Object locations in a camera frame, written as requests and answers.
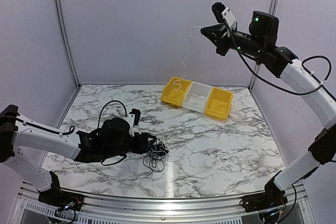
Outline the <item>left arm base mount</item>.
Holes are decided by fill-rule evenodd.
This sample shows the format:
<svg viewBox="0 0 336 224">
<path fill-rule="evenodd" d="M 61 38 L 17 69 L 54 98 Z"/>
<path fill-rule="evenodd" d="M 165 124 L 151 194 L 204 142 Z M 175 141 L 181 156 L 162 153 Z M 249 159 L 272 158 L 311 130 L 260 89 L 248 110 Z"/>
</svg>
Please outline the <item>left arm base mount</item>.
<svg viewBox="0 0 336 224">
<path fill-rule="evenodd" d="M 64 191 L 60 188 L 58 176 L 54 172 L 49 172 L 51 177 L 50 187 L 44 191 L 38 191 L 40 202 L 58 207 L 62 210 L 80 211 L 84 196 L 82 194 Z"/>
</svg>

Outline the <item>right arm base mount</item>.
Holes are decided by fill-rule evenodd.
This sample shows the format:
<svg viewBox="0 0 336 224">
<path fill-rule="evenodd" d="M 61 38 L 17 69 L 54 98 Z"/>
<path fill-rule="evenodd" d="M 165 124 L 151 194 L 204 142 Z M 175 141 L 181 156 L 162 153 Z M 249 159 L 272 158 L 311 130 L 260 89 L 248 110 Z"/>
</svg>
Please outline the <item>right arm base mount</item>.
<svg viewBox="0 0 336 224">
<path fill-rule="evenodd" d="M 280 190 L 274 182 L 268 182 L 264 192 L 243 196 L 239 205 L 246 212 L 253 212 L 282 206 L 287 202 L 285 191 Z"/>
</svg>

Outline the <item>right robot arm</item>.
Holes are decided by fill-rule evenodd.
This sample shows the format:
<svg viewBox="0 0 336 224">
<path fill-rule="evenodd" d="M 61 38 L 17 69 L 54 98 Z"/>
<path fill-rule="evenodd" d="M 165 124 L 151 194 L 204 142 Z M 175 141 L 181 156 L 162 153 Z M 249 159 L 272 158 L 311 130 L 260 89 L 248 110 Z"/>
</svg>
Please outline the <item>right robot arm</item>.
<svg viewBox="0 0 336 224">
<path fill-rule="evenodd" d="M 300 59 L 325 55 L 335 63 L 335 19 L 330 13 L 280 9 L 279 45 L 291 49 Z M 223 195 L 251 193 L 261 190 L 267 180 L 305 153 L 322 125 L 315 113 L 298 96 L 286 94 L 258 81 L 250 95 L 253 110 L 243 116 L 248 120 L 243 134 L 255 133 L 262 150 L 254 155 L 223 155 L 220 165 L 227 179 L 218 182 Z"/>
</svg>

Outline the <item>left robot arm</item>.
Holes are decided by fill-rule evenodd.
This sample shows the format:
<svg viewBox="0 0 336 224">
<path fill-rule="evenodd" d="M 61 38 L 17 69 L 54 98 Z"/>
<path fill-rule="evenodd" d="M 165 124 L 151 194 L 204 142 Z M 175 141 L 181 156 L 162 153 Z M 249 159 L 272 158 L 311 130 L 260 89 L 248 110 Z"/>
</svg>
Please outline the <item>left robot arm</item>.
<svg viewBox="0 0 336 224">
<path fill-rule="evenodd" d="M 61 190 L 58 176 L 43 169 L 26 156 L 22 147 L 56 153 L 80 163 L 100 163 L 128 153 L 165 156 L 167 148 L 152 134 L 135 132 L 140 111 L 133 109 L 124 118 L 112 118 L 99 123 L 86 133 L 71 126 L 68 131 L 37 123 L 19 114 L 18 106 L 9 105 L 1 112 L 1 163 L 31 182 L 43 199 L 61 206 L 66 193 Z"/>
</svg>

